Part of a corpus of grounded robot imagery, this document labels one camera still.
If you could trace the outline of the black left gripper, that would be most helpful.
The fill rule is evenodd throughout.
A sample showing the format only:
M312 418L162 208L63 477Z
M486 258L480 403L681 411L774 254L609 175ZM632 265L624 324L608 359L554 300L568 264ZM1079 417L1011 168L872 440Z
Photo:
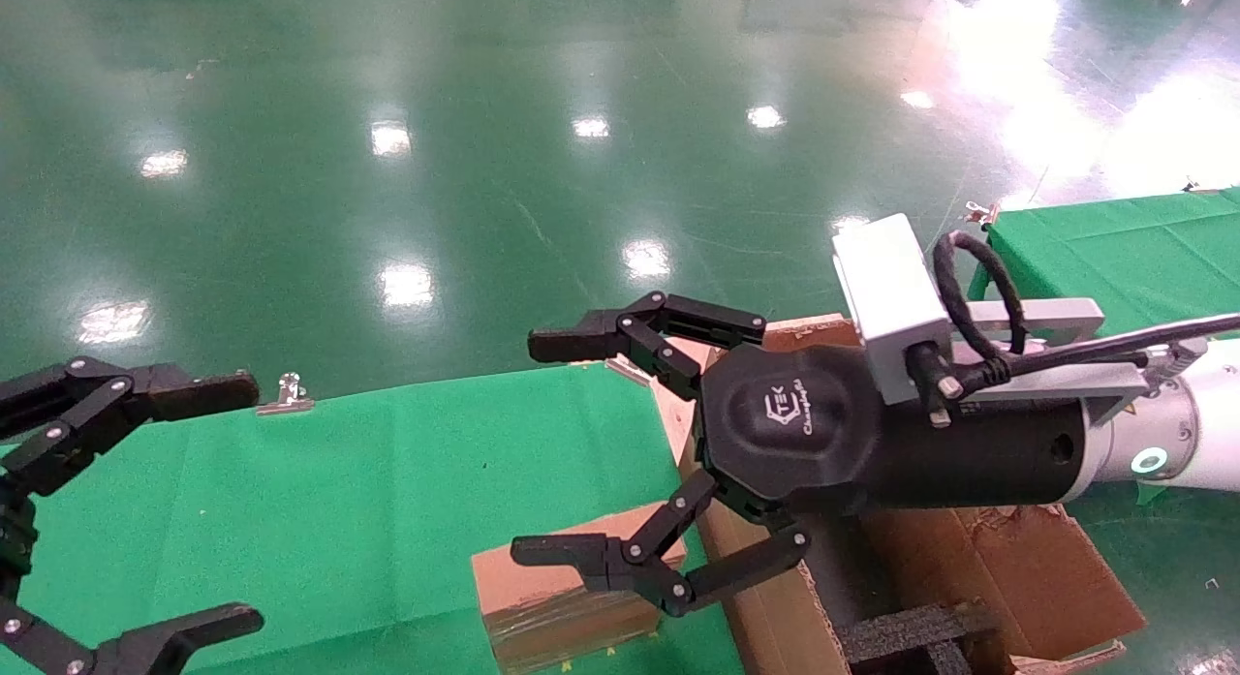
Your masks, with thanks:
M234 601L88 648L14 603L37 542L37 509L27 495L50 498L145 423L253 409L258 402L260 385L244 370L195 378L174 364L123 369L92 357L1 383L4 440L29 436L2 457L2 645L43 674L181 674L200 649L260 632L262 613Z

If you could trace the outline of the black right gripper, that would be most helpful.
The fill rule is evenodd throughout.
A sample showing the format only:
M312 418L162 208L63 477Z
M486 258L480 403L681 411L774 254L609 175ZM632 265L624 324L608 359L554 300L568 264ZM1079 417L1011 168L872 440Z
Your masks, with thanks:
M515 565L572 568L589 592L635 593L682 617L792 570L811 543L791 524L688 573L671 568L665 553L714 500L750 521L830 510L1053 505L1080 476L1086 424L1075 401L1032 409L985 403L936 428L918 403L885 405L859 350L768 352L754 347L765 329L766 318L756 314L649 292L624 308L589 310L572 328L531 330L536 362L622 354L681 400L698 398L704 472L682 481L632 537L515 537ZM702 375L668 338L730 352Z

